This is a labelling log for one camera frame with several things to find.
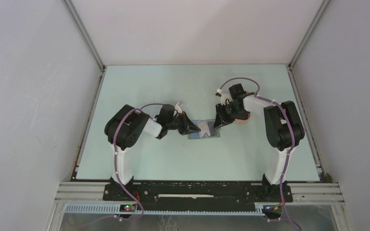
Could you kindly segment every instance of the white wall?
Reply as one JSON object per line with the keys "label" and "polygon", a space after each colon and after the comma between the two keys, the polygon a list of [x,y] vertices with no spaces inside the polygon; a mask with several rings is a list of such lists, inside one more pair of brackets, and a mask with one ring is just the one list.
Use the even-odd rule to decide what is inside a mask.
{"label": "white wall", "polygon": [[285,64],[322,0],[74,0],[105,64]]}
{"label": "white wall", "polygon": [[0,231],[43,230],[99,69],[60,0],[0,0]]}
{"label": "white wall", "polygon": [[370,230],[370,1],[333,0],[294,70],[328,172]]}

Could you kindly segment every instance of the gray wall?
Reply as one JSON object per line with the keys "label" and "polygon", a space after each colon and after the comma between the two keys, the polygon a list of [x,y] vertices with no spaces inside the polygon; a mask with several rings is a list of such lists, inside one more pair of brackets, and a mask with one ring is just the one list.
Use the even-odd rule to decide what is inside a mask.
{"label": "gray wall", "polygon": [[99,69],[60,0],[0,0],[0,231],[43,230]]}
{"label": "gray wall", "polygon": [[328,172],[370,230],[370,1],[333,0],[294,70]]}

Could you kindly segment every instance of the white table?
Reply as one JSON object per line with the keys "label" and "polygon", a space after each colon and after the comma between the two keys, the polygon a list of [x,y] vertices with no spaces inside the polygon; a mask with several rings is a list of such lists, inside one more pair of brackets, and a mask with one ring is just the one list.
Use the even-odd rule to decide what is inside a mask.
{"label": "white table", "polygon": [[[260,95],[278,102],[296,103],[285,65],[143,65],[108,66],[87,141],[79,164],[77,179],[109,179],[113,171],[113,151],[104,127],[109,119],[129,104],[184,102],[191,120],[215,119],[215,96],[226,80],[250,77],[261,85]],[[245,90],[255,84],[246,80]],[[155,116],[160,106],[144,112]],[[219,138],[189,140],[169,131],[162,140],[142,134],[131,149],[136,180],[261,180],[268,166],[272,147],[267,141],[263,113],[252,115],[247,124],[231,124],[220,129]],[[318,174],[305,137],[296,148],[288,180],[317,181]]]}

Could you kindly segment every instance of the light green table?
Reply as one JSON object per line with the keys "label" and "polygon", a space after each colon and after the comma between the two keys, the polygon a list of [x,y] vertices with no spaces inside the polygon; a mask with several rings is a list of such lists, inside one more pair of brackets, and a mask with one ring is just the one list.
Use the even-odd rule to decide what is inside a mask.
{"label": "light green table", "polygon": [[[144,65],[108,66],[78,168],[77,179],[109,179],[113,152],[104,127],[125,104],[141,107],[148,103],[184,102],[191,120],[214,119],[215,96],[226,80],[250,77],[261,85],[260,95],[278,102],[296,102],[285,65]],[[247,91],[255,84],[242,83]],[[144,111],[158,114],[160,106]],[[220,138],[189,140],[169,131],[162,140],[142,134],[131,149],[133,173],[137,180],[261,180],[268,166],[269,145],[263,115],[251,116],[244,125],[220,129]],[[318,174],[305,137],[293,153],[288,180],[316,181]]]}

